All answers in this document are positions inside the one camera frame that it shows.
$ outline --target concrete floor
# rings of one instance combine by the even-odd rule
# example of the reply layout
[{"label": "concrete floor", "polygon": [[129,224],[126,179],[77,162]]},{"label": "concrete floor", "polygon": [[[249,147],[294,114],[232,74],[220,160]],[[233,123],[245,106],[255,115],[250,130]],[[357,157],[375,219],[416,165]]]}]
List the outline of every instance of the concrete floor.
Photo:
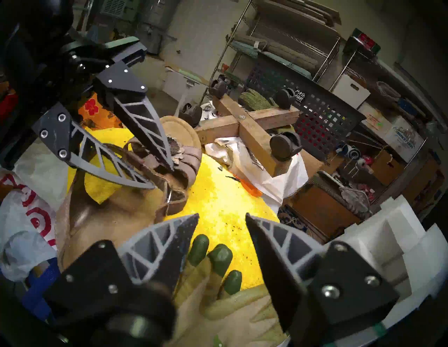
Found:
[{"label": "concrete floor", "polygon": [[152,106],[154,106],[159,118],[163,116],[173,116],[176,112],[178,101],[162,90],[149,89],[146,93]]}]

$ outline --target mesh basket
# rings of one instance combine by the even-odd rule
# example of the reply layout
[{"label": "mesh basket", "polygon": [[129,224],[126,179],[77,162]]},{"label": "mesh basket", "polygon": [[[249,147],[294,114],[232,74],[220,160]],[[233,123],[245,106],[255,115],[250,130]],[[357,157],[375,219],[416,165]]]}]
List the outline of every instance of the mesh basket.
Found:
[{"label": "mesh basket", "polygon": [[296,93],[293,104],[301,111],[294,129],[301,138],[303,148],[321,161],[365,119],[360,112],[328,90],[261,54],[246,80],[246,87],[256,90],[265,98],[273,97],[278,90],[292,88]]}]

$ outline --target plastic bag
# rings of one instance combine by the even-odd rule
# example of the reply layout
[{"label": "plastic bag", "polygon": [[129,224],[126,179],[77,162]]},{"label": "plastic bag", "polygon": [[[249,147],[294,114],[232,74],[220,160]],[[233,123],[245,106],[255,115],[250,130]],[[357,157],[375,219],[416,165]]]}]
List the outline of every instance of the plastic bag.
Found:
[{"label": "plastic bag", "polygon": [[20,180],[57,211],[67,195],[68,165],[37,139],[14,166]]},{"label": "plastic bag", "polygon": [[0,171],[0,183],[14,187],[0,205],[0,270],[7,279],[20,281],[56,257],[56,213],[12,172]]},{"label": "plastic bag", "polygon": [[300,153],[292,157],[287,173],[271,177],[239,137],[217,138],[215,143],[205,145],[205,151],[228,164],[231,173],[253,184],[264,194],[263,199],[275,212],[284,198],[293,195],[308,181]]}]

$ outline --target cardboard box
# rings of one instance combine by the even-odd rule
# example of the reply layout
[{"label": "cardboard box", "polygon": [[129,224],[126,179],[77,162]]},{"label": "cardboard box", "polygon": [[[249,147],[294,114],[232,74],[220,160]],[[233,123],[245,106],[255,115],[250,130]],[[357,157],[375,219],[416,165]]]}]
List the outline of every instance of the cardboard box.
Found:
[{"label": "cardboard box", "polygon": [[407,163],[409,163],[423,143],[421,136],[402,116],[396,117],[384,140]]},{"label": "cardboard box", "polygon": [[392,183],[405,169],[403,165],[395,159],[391,160],[391,156],[385,150],[381,151],[370,166],[375,176],[381,184],[386,187]]},{"label": "cardboard box", "polygon": [[430,182],[437,170],[439,170],[439,165],[434,158],[429,158],[419,173],[409,182],[402,194],[410,205]]},{"label": "cardboard box", "polygon": [[300,215],[329,238],[336,235],[340,227],[347,228],[360,222],[357,216],[315,185],[296,194],[291,202]]},{"label": "cardboard box", "polygon": [[367,99],[370,92],[350,76],[342,75],[333,89],[333,94],[351,107],[358,108]]},{"label": "cardboard box", "polygon": [[380,138],[383,138],[392,127],[392,123],[380,111],[366,102],[362,103],[358,111],[366,116],[366,119],[361,122]]}]

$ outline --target green glove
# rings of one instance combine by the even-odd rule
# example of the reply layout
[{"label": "green glove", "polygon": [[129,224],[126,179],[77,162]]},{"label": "green glove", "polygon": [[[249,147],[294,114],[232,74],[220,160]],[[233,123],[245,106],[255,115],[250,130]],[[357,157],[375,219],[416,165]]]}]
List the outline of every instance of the green glove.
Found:
[{"label": "green glove", "polygon": [[178,308],[173,339],[166,346],[278,346],[286,339],[265,285],[240,291],[242,274],[224,279],[232,251],[219,244],[207,254],[209,240],[192,244],[173,302]]}]

